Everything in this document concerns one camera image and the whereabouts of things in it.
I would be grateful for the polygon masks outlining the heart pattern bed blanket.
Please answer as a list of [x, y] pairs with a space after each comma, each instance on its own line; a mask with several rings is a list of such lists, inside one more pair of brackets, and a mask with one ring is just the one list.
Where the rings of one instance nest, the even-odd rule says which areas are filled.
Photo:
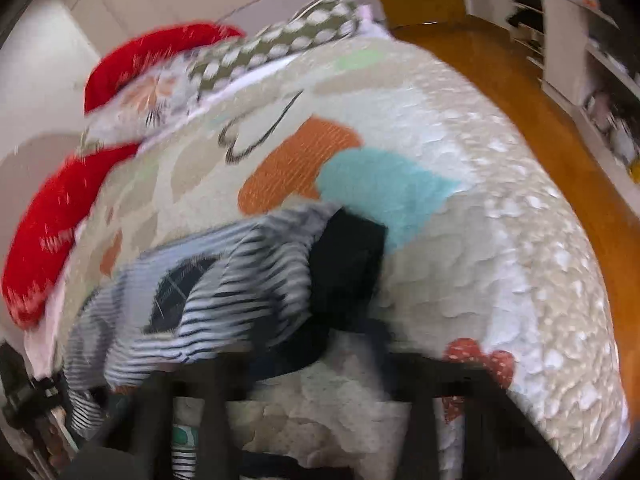
[[310, 50], [116, 166], [73, 250], [58, 346], [157, 247], [324, 203], [386, 227], [372, 308], [396, 348], [483, 365], [577, 479], [628, 432], [608, 297], [570, 204], [518, 129], [410, 44]]

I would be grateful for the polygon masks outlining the red pillow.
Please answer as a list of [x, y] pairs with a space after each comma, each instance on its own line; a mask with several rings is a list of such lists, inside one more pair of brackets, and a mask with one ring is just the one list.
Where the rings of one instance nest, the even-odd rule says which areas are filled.
[[180, 52], [244, 36], [245, 32], [233, 25], [193, 22], [134, 37], [101, 58], [92, 70], [84, 89], [84, 112], [88, 115], [101, 107], [134, 78]]
[[75, 245], [85, 219], [114, 166], [137, 154], [138, 142], [67, 157], [30, 202], [4, 260], [1, 291], [13, 323], [30, 330], [43, 317], [47, 300]]

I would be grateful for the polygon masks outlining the green white patterned pillow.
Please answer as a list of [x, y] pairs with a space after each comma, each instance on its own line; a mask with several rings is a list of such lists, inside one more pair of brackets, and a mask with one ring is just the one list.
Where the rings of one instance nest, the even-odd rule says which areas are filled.
[[285, 22], [207, 49], [192, 65], [189, 79], [200, 93], [220, 91], [270, 62], [354, 36], [359, 26], [355, 0], [314, 0]]

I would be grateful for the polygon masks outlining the black pants green dinosaur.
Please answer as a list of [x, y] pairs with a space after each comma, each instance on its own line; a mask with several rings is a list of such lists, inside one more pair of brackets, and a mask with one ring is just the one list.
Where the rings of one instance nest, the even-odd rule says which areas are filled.
[[250, 378], [264, 380], [302, 370], [321, 360], [337, 333], [362, 335], [378, 356], [390, 330], [372, 315], [378, 294], [386, 227], [339, 209], [309, 254], [308, 318], [274, 346], [260, 350]]

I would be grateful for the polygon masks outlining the white floral pillow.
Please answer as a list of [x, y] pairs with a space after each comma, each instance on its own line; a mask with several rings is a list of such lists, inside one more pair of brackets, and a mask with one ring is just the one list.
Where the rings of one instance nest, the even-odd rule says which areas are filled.
[[154, 66], [89, 113], [80, 149], [106, 148], [155, 136], [189, 114], [198, 97], [193, 62], [177, 58]]

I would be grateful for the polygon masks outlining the white shelf unit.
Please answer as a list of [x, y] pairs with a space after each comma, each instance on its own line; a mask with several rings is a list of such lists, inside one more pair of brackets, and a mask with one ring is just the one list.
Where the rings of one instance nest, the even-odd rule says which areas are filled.
[[570, 115], [618, 196], [639, 209], [639, 76], [611, 49], [620, 28], [599, 0], [464, 0], [505, 28], [541, 71], [541, 89]]

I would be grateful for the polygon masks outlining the striped black white garment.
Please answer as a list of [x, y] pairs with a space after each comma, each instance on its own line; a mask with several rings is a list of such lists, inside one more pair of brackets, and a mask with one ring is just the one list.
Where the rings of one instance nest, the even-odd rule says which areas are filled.
[[306, 203], [146, 252], [85, 300], [66, 344], [70, 428], [91, 438], [94, 392], [135, 387], [165, 365], [211, 358], [271, 318], [268, 344], [308, 318], [309, 255], [337, 206]]

